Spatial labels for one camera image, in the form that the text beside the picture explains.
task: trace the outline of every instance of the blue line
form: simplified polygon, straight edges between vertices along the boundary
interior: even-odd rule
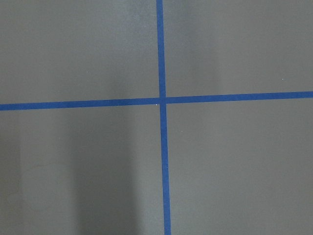
[[[156,0],[156,24],[157,24],[158,79],[159,79],[159,95],[160,95],[160,128],[161,128],[164,234],[171,235],[171,206],[170,206],[169,170],[168,170],[166,80],[165,80],[163,2],[162,0]]]
[[[256,94],[221,94],[167,97],[167,104],[220,102],[240,100],[266,100],[266,99],[302,99],[313,98],[313,92],[282,92],[282,93],[256,93]]]
[[[159,104],[159,98],[136,98],[136,99],[107,99],[107,100],[86,100],[86,101],[62,101],[44,103],[19,103],[0,104],[0,111],[8,110],[29,110],[29,109],[64,109],[64,108],[85,108],[125,105],[146,105]]]

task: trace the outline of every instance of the gray surface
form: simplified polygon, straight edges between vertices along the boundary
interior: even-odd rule
[[[168,96],[313,89],[311,0],[165,0]]]
[[[168,106],[173,235],[313,234],[312,100]]]
[[[0,119],[1,235],[164,233],[158,106]]]
[[[0,103],[158,96],[154,0],[4,0],[0,22]]]

